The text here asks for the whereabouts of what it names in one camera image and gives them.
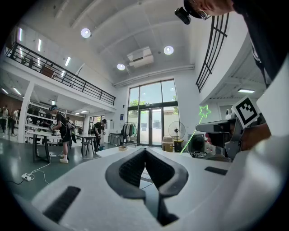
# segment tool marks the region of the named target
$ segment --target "white sneaker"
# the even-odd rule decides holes
[[[67,160],[67,159],[64,159],[64,158],[63,158],[63,159],[60,159],[60,162],[61,162],[61,163],[64,163],[64,164],[68,164],[68,160]]]

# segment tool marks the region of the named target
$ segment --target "green star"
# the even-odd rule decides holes
[[[200,106],[200,113],[199,115],[204,116],[207,118],[208,114],[210,114],[211,111],[208,109],[208,104],[206,106]]]

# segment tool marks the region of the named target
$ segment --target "cap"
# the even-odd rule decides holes
[[[184,0],[184,6],[186,11],[195,18],[201,18],[201,16],[192,8],[189,0]]]
[[[57,110],[58,109],[58,106],[56,105],[52,105],[51,108],[49,109],[50,111],[53,111],[53,110]]]

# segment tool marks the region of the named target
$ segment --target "recessed light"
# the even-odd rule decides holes
[[[19,40],[22,41],[22,29],[19,28]]]
[[[40,48],[41,48],[41,39],[39,39],[38,41],[38,51],[40,51]]]
[[[70,59],[71,59],[70,57],[67,58],[65,66],[68,66]]]
[[[173,53],[173,47],[172,46],[166,46],[165,48],[164,48],[164,53],[166,54],[166,55],[171,55],[172,53]]]
[[[118,68],[119,70],[124,70],[124,69],[126,68],[126,66],[124,66],[124,65],[121,64],[121,63],[119,63],[119,64],[117,65],[117,68]]]
[[[17,94],[21,95],[21,93],[16,88],[13,88],[13,89],[14,89],[14,91],[17,92]]]
[[[248,90],[248,89],[239,89],[238,92],[241,92],[241,93],[254,93],[255,91],[254,90]]]
[[[81,30],[81,36],[82,36],[83,38],[89,38],[90,35],[91,35],[91,32],[90,32],[89,29],[84,28],[84,29]]]
[[[5,92],[6,94],[8,94],[8,92],[5,89],[3,89],[3,88],[2,88],[2,91]]]

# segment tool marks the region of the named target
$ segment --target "balcony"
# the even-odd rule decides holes
[[[84,94],[106,102],[110,105],[114,105],[116,98],[113,95],[103,91],[102,89],[94,86],[93,84],[17,42],[14,43],[10,49],[6,48],[5,55],[16,62],[47,76],[48,78],[65,84],[66,86],[83,92]]]
[[[197,79],[196,85],[199,92],[203,89],[208,77],[212,74],[214,65],[220,54],[224,39],[227,38],[229,13],[222,16],[212,16],[212,25],[210,31],[209,44],[205,60]]]

